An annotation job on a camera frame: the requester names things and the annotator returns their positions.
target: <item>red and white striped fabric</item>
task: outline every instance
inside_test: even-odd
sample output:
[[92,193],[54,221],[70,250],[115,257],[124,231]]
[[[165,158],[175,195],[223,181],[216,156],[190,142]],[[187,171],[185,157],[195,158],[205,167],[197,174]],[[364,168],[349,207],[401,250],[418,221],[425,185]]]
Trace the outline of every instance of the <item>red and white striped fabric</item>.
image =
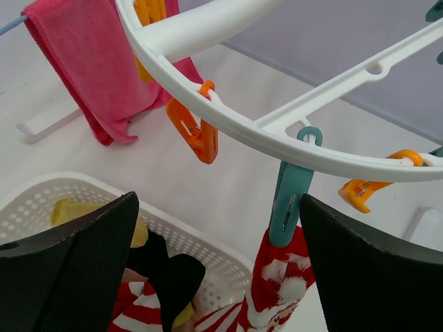
[[122,282],[108,332],[162,332],[160,301],[149,282]]
[[219,309],[195,324],[196,332],[274,332],[291,317],[315,282],[305,237],[296,228],[291,243],[276,248],[264,233],[243,302]]

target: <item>orange clothespin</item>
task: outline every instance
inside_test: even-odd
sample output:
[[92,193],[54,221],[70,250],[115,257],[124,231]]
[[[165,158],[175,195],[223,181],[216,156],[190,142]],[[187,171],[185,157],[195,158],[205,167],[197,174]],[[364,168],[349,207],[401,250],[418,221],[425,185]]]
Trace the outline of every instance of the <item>orange clothespin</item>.
[[[158,22],[166,18],[164,0],[136,0],[134,3],[138,19],[142,26]],[[145,67],[136,57],[136,65],[140,78],[145,82],[152,82],[154,78],[146,71]]]
[[[414,166],[422,166],[422,157],[413,150],[401,150],[388,157],[389,159],[409,158],[414,163]],[[365,205],[365,202],[377,190],[383,189],[392,185],[389,182],[374,182],[354,179],[346,183],[343,188],[338,191],[340,197],[362,213],[369,213],[370,209]]]
[[[200,88],[200,94],[209,99],[209,90],[215,90],[215,85],[206,81]],[[204,120],[201,120],[199,127],[189,110],[174,98],[166,105],[166,113],[198,159],[212,164],[219,151],[217,128]]]

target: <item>teal clothespin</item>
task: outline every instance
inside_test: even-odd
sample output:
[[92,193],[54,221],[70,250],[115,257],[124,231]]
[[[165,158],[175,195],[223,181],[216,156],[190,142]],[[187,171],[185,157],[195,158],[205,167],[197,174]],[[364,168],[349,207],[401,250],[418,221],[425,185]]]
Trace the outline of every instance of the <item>teal clothespin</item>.
[[[323,135],[316,127],[303,128],[297,139],[303,140],[310,134],[315,135],[316,145],[321,146]],[[284,248],[291,243],[300,216],[300,199],[308,192],[313,176],[313,170],[285,161],[280,163],[269,223],[269,241],[273,246]]]
[[[426,13],[426,22],[436,22],[443,17],[443,0],[438,0]],[[443,52],[437,57],[438,64],[443,64]]]

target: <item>yellow cloth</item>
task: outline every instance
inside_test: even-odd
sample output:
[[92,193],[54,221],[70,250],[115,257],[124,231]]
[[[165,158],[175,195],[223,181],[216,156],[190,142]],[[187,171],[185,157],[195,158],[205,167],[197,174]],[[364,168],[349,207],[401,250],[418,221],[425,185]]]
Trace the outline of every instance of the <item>yellow cloth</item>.
[[192,303],[189,303],[183,311],[180,312],[180,315],[178,315],[174,322],[172,323],[172,329],[176,329],[180,325],[185,324],[188,320],[192,318],[192,316],[195,315],[194,307],[192,306]]
[[[60,199],[54,204],[53,213],[51,214],[51,227],[62,225],[68,221],[80,218],[85,214],[91,213],[101,204],[91,204],[83,202],[73,202],[69,197]],[[131,248],[139,248],[145,245],[147,241],[147,227],[140,218],[137,218],[136,228],[132,237]]]

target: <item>drying rack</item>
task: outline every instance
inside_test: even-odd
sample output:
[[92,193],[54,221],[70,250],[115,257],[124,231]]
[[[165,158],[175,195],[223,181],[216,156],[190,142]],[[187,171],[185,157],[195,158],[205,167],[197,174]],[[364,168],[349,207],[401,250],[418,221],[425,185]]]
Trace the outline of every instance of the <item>drying rack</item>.
[[[420,154],[428,167],[413,167],[407,158],[394,160],[347,154],[296,140],[286,130],[298,123],[308,127],[307,117],[368,82],[385,78],[390,69],[443,37],[443,20],[427,26],[310,92],[257,120],[226,106],[214,91],[210,99],[172,63],[194,55],[237,34],[283,0],[212,0],[193,10],[142,26],[133,0],[116,0],[120,19],[131,47],[142,65],[174,98],[200,118],[230,137],[288,163],[318,172],[370,181],[420,182],[443,178],[443,160]],[[66,124],[80,112],[64,107],[18,126],[28,142],[36,141]]]

